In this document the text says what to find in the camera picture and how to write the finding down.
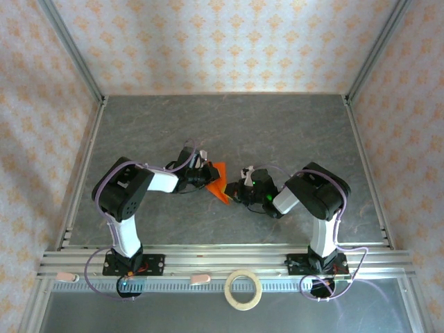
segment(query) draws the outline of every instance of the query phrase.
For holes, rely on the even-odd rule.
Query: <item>enclosure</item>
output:
[[[2,331],[444,329],[440,1],[38,0],[3,3],[0,15]],[[121,156],[165,167],[190,138],[225,162],[228,182],[263,166],[281,190],[310,162],[343,178],[339,245],[368,248],[350,290],[329,302],[300,295],[285,262],[307,252],[304,205],[271,219],[199,189],[144,195],[137,234],[165,260],[162,276],[135,278],[142,299],[93,293],[87,260],[113,244],[94,186]],[[88,274],[114,295],[105,252]],[[350,272],[363,253],[346,254]],[[223,295],[239,269],[262,286],[249,311]],[[190,287],[201,273],[212,281]]]

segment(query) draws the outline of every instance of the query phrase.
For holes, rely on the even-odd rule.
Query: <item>aluminum frame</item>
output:
[[[83,277],[83,269],[95,248],[45,252],[37,273],[36,284],[31,295],[19,332],[39,332],[48,300],[58,272],[65,271]],[[293,246],[151,246],[145,253],[164,253],[165,271],[162,277],[148,277],[150,282],[168,283],[178,281],[188,283],[189,276],[197,273],[209,273],[213,279],[226,279],[237,269],[254,272],[263,283],[279,281],[297,281],[298,276],[289,276],[284,264],[288,253],[306,253],[306,248]],[[362,252],[346,253],[348,265],[353,272]],[[114,283],[117,277],[101,275],[105,251],[99,253],[91,262],[89,277],[103,283]],[[348,275],[339,276],[347,280]],[[432,332],[432,324],[427,311],[424,311],[423,299],[419,291],[416,276],[408,251],[388,248],[371,248],[358,273],[360,280],[396,278],[400,284],[404,305],[414,332]],[[71,292],[85,292],[84,288],[73,288]]]
[[[98,110],[94,116],[94,123],[92,125],[92,129],[89,132],[89,137],[87,140],[87,144],[85,147],[85,151],[82,155],[82,160],[80,161],[80,169],[76,178],[76,183],[74,185],[73,194],[71,195],[71,199],[69,201],[69,207],[63,218],[62,227],[60,229],[60,233],[57,238],[57,243],[55,248],[60,250],[63,247],[63,243],[66,237],[70,237],[71,234],[67,232],[71,232],[74,224],[74,219],[77,214],[78,206],[80,205],[80,197],[82,196],[83,187],[85,185],[85,179],[88,172],[89,161],[91,159],[92,148],[94,147],[94,142],[96,141],[97,132],[99,131],[100,122],[102,119],[102,114],[105,109],[106,104],[108,103],[108,96],[105,96],[103,100],[99,103]]]
[[[42,7],[46,17],[51,22],[51,25],[57,33],[57,36],[62,41],[63,46],[71,57],[74,65],[78,70],[78,73],[85,81],[89,92],[97,100],[97,102],[100,103],[103,100],[103,95],[100,91],[100,88],[98,87],[96,81],[94,80],[94,77],[89,71],[89,68],[86,65],[85,60],[83,59],[82,54],[78,50],[76,43],[69,33],[65,23],[63,22],[63,18],[60,16],[60,13],[54,5],[54,2],[52,0],[38,0],[38,2]]]
[[[378,35],[375,44],[373,45],[370,53],[364,61],[361,69],[359,70],[359,73],[355,78],[350,91],[347,94],[347,100],[350,102],[350,104],[352,104],[353,101],[357,98],[361,88],[364,86],[364,83],[370,76],[373,67],[376,65],[386,45],[389,43],[389,40],[395,32],[396,27],[401,22],[401,19],[404,17],[407,8],[410,6],[410,3],[411,0],[398,0],[398,2],[396,3],[392,13],[387,19],[387,22],[382,28],[381,33]]]
[[[347,100],[347,96],[342,95],[342,100],[347,110],[348,118],[350,120],[350,125],[352,126],[353,135],[355,136],[356,144],[358,147],[359,155],[361,156],[362,166],[364,167],[364,173],[366,174],[368,186],[370,188],[370,194],[372,196],[373,203],[375,204],[376,214],[378,217],[379,224],[381,225],[382,238],[387,240],[386,243],[391,249],[396,249],[395,242],[393,241],[393,233],[391,231],[391,226],[389,220],[387,219],[384,207],[382,206],[379,200],[379,191],[377,185],[375,184],[375,180],[373,178],[373,172],[371,171],[370,163],[368,163],[368,156],[366,150],[364,149],[364,145],[362,144],[361,141],[361,135],[359,134],[352,105],[349,103],[349,100]]]

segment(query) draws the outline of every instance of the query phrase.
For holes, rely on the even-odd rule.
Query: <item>patterned wallpaper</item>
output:
[[[354,109],[396,244],[413,251],[444,332],[442,0],[413,1]]]
[[[0,332],[16,332],[95,106],[37,1],[0,3],[0,45]]]
[[[104,94],[343,94],[396,0],[56,3]]]

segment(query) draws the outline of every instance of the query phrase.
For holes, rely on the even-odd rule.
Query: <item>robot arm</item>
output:
[[[303,170],[316,171],[339,184],[346,197],[351,193],[348,184],[311,162]],[[266,169],[254,170],[252,166],[242,170],[239,182],[227,185],[225,194],[247,207],[254,203],[262,204],[270,217],[280,219],[298,203],[302,203],[314,217],[313,236],[309,245],[309,264],[319,273],[324,271],[336,258],[334,224],[342,197],[333,184],[312,173],[297,173],[285,182],[278,191]]]
[[[188,184],[201,188],[219,178],[219,172],[206,159],[205,151],[196,151],[193,156],[190,147],[184,147],[177,161],[172,161],[164,169],[146,168],[131,164],[118,172],[104,186],[99,197],[99,206],[108,215],[111,235],[113,238],[112,253],[128,271],[135,271],[140,265],[142,244],[137,236],[135,212],[146,191],[162,191],[180,193]],[[183,168],[177,166],[187,162]],[[130,160],[119,158],[110,170],[97,183],[92,192],[92,200],[102,182],[118,166]],[[173,166],[176,171],[169,171]]]

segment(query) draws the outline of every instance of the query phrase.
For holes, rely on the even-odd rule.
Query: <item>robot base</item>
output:
[[[135,272],[137,276],[162,276],[164,273],[165,255],[142,254],[137,261],[137,271]],[[128,262],[123,262],[118,256],[108,254],[105,256],[102,274],[104,276],[127,275],[130,271],[133,271],[131,266],[133,265],[128,265]]]
[[[287,265],[289,275],[350,274],[347,265],[347,257],[343,253],[337,253],[337,256],[323,269],[323,271],[315,269],[310,264],[310,259],[312,259],[312,256],[309,253],[288,254],[285,264]]]

